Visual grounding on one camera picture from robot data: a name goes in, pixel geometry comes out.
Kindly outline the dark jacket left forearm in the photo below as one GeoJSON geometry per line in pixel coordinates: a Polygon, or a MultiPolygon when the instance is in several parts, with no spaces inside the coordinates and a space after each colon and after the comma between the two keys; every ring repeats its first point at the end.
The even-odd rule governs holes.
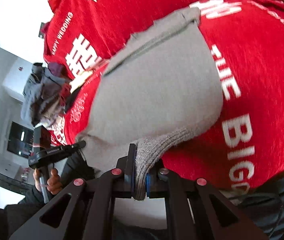
{"type": "MultiPolygon", "coordinates": [[[[68,157],[63,172],[59,176],[63,189],[77,178],[94,179],[95,172],[92,167],[88,166],[80,153],[74,153],[71,157],[68,157]]],[[[4,209],[0,209],[0,239],[9,239],[44,205],[42,192],[39,192],[34,185],[18,204],[6,205],[4,209]]]]}

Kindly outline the person's left hand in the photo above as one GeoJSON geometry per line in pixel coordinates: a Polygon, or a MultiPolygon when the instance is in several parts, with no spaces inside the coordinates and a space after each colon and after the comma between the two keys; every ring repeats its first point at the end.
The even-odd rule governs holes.
{"type": "MultiPolygon", "coordinates": [[[[41,192],[41,183],[40,183],[40,171],[38,169],[34,170],[33,178],[35,181],[35,188],[41,192]]],[[[57,195],[60,191],[62,191],[62,183],[60,182],[60,176],[58,174],[58,170],[53,168],[51,170],[50,178],[47,180],[48,191],[53,195],[57,195]]]]}

